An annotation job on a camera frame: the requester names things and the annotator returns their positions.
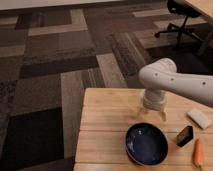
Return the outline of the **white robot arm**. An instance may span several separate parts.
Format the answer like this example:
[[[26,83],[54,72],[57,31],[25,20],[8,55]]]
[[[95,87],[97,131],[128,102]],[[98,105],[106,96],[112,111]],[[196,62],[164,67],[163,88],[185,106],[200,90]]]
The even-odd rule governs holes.
[[[162,58],[142,67],[138,77],[144,86],[140,112],[165,114],[167,92],[213,108],[213,76],[178,73],[173,60]]]

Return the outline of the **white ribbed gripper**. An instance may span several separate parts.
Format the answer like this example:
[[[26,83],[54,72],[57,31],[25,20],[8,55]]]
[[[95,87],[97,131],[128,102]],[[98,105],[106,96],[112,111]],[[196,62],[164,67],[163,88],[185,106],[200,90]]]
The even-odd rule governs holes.
[[[146,89],[142,96],[144,107],[140,107],[137,116],[147,113],[147,109],[161,111],[163,121],[166,121],[166,112],[162,111],[166,105],[166,92],[163,90]]]

